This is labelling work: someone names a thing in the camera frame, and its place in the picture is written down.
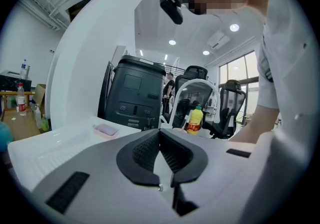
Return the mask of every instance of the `cardboard box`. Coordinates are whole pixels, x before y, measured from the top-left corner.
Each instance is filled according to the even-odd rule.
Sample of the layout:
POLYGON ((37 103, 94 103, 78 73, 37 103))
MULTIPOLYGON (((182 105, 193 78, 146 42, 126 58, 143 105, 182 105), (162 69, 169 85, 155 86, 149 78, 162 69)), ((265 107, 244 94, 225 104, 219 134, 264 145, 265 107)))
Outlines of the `cardboard box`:
POLYGON ((36 104, 40 106, 41 115, 45 114, 45 93, 46 93, 46 86, 45 84, 38 84, 35 88, 34 95, 32 99, 35 101, 36 104))

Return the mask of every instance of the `air conditioner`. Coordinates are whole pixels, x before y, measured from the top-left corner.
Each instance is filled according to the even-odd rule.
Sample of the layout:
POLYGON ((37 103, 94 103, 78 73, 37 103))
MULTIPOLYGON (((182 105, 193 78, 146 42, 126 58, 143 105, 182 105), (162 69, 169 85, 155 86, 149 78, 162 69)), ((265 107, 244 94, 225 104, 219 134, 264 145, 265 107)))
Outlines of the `air conditioner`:
POLYGON ((208 45, 212 50, 220 49, 224 44, 226 44, 230 40, 223 32, 216 32, 209 40, 208 45))

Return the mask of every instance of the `pink sponge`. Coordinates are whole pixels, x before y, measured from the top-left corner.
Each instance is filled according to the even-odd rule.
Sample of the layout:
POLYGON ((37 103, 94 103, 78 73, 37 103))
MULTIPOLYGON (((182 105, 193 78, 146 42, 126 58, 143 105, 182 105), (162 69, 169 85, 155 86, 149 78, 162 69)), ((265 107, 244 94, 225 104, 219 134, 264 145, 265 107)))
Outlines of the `pink sponge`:
POLYGON ((105 138, 105 139, 115 139, 118 135, 118 130, 114 129, 106 124, 99 124, 93 128, 95 134, 105 138))

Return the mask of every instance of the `black rubber pad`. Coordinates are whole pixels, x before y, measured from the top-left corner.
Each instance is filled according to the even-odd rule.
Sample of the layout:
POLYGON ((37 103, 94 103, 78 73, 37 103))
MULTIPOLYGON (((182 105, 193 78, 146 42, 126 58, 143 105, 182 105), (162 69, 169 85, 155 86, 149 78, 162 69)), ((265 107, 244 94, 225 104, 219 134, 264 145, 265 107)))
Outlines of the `black rubber pad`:
POLYGON ((227 153, 234 154, 234 155, 241 156, 241 157, 245 157, 245 158, 249 158, 249 156, 251 155, 251 153, 249 153, 249 152, 244 152, 244 151, 240 151, 240 150, 236 150, 236 149, 229 149, 227 151, 227 153))
POLYGON ((76 194, 80 191, 89 174, 76 171, 71 177, 49 198, 47 205, 60 213, 64 213, 76 194))

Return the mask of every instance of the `white shirt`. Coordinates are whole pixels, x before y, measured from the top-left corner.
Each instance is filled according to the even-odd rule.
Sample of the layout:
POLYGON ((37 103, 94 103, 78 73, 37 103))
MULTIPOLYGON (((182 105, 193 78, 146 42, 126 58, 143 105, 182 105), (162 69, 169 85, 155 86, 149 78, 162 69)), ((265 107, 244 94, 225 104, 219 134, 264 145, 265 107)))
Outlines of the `white shirt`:
POLYGON ((283 123, 320 112, 319 45, 296 0, 269 0, 261 44, 257 104, 278 108, 283 123))

